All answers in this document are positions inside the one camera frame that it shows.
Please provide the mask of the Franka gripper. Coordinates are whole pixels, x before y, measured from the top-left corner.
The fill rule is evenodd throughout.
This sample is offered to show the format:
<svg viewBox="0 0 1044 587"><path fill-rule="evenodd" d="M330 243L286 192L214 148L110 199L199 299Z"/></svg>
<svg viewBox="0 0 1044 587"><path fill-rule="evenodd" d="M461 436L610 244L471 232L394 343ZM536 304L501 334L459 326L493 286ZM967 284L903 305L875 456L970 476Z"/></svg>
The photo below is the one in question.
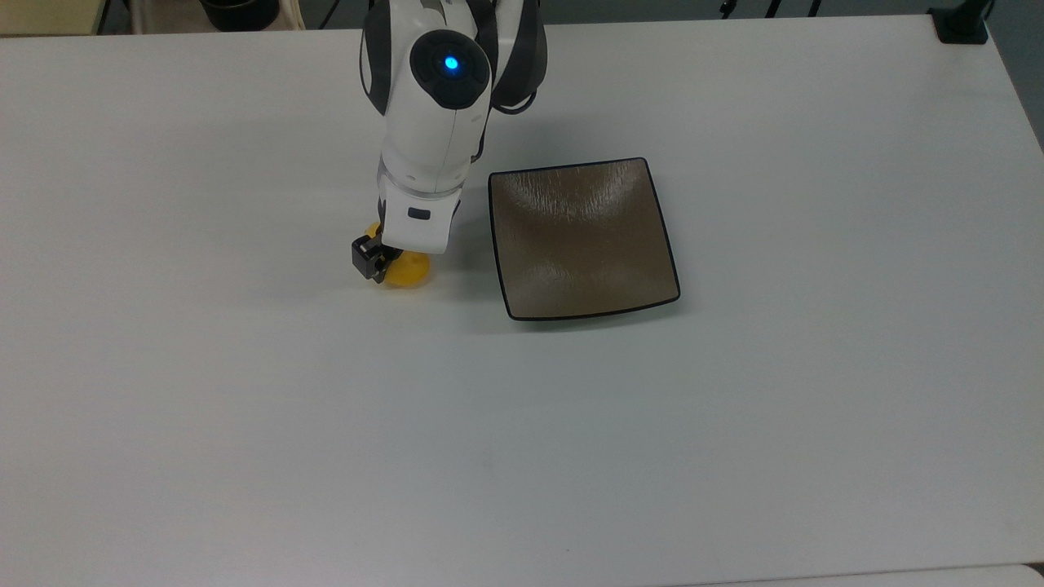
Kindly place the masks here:
<svg viewBox="0 0 1044 587"><path fill-rule="evenodd" d="M440 255L449 246L462 188L443 193L418 192L385 174L378 182L382 231L352 242L352 263L369 281L382 284L403 250Z"/></svg>

